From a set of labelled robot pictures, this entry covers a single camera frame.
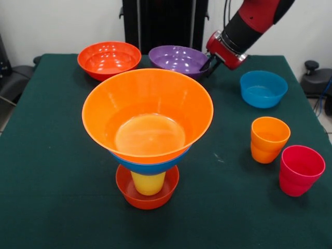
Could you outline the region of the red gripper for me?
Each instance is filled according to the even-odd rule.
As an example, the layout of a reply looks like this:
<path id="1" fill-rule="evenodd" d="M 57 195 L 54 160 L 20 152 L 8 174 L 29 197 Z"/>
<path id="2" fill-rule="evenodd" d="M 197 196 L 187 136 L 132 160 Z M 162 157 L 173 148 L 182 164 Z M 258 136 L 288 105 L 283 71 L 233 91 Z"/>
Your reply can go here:
<path id="1" fill-rule="evenodd" d="M 205 77 L 209 77 L 221 64 L 225 64 L 230 70 L 235 70 L 239 67 L 247 58 L 245 53 L 239 54 L 231 50 L 223 40 L 222 32 L 217 30 L 213 33 L 206 44 L 207 51 L 211 54 L 207 61 L 200 68 L 200 72 L 205 73 Z M 214 60 L 214 57 L 219 61 L 216 61 L 210 67 L 211 62 Z"/>

